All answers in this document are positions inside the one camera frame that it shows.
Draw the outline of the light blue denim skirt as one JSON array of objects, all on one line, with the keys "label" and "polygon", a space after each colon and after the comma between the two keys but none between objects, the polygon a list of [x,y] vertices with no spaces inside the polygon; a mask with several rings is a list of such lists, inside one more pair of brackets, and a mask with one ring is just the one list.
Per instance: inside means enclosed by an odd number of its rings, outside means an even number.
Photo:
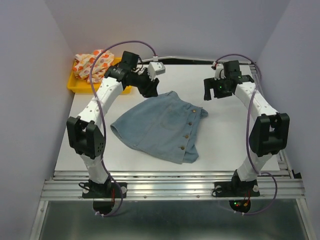
[{"label": "light blue denim skirt", "polygon": [[207,116],[205,109],[170,91],[129,109],[110,125],[110,129],[133,150],[179,165],[192,164],[199,157],[198,127]]}]

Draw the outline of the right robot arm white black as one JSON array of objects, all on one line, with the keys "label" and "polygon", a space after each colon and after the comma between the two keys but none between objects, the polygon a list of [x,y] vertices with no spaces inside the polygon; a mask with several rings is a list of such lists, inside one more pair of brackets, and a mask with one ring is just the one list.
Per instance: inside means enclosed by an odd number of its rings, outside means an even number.
[{"label": "right robot arm white black", "polygon": [[214,183],[212,195],[217,198],[260,195],[257,178],[267,161],[287,146],[290,117],[274,109],[250,75],[242,74],[237,60],[223,64],[214,63],[215,76],[204,80],[204,100],[235,96],[247,108],[247,120],[254,120],[253,127],[246,127],[247,156],[234,171],[230,181]]}]

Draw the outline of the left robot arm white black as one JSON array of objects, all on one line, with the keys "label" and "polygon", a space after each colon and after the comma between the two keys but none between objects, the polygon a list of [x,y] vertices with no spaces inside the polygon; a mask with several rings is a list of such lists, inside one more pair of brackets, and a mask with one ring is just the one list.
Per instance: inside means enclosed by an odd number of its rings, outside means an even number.
[{"label": "left robot arm white black", "polygon": [[165,73],[165,66],[154,59],[146,68],[138,70],[139,58],[135,53],[124,51],[121,61],[109,67],[88,105],[66,122],[69,145],[88,171],[88,181],[79,183],[84,199],[126,196],[123,189],[127,184],[121,183],[117,187],[103,162],[107,144],[105,115],[127,86],[136,87],[144,98],[158,95],[158,75]]}]

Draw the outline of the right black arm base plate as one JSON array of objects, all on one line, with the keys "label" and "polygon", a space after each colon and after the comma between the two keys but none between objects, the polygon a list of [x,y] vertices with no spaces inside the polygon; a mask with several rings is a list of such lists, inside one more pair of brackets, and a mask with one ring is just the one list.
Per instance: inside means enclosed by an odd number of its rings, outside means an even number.
[{"label": "right black arm base plate", "polygon": [[232,183],[231,181],[218,181],[214,183],[215,186],[215,196],[217,198],[236,198],[236,197],[259,197],[260,191],[256,180],[245,182],[240,181],[239,183]]}]

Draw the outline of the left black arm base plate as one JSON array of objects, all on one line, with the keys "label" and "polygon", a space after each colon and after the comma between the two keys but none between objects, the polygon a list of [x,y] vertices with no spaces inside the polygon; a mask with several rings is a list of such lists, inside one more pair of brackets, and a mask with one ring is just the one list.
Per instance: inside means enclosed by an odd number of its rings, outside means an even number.
[{"label": "left black arm base plate", "polygon": [[95,183],[93,181],[80,182],[83,199],[120,199],[127,197],[127,183],[120,182],[118,187],[113,181]]}]

